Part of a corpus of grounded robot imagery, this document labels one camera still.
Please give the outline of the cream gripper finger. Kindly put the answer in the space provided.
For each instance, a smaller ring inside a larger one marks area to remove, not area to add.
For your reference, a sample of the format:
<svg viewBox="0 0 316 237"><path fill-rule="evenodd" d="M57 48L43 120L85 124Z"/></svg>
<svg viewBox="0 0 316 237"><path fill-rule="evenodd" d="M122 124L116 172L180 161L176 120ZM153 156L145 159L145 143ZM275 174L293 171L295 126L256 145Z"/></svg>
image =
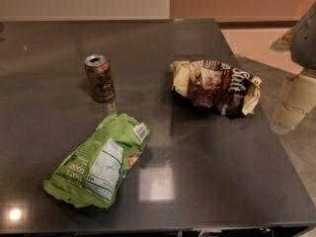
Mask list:
<svg viewBox="0 0 316 237"><path fill-rule="evenodd" d="M287 77L272 118L272 130L294 130L316 106L316 70L304 68Z"/></svg>

